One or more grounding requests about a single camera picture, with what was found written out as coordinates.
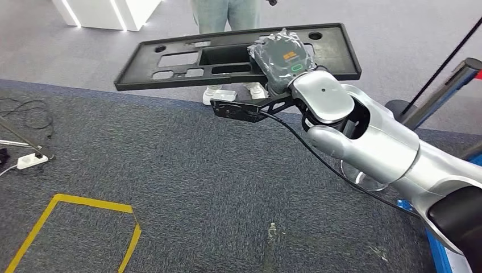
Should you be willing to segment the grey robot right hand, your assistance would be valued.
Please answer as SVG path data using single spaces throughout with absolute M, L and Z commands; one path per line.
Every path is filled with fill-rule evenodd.
M 286 92 L 297 76 L 317 67 L 298 35 L 285 28 L 256 40 L 247 50 L 266 76 L 273 96 Z

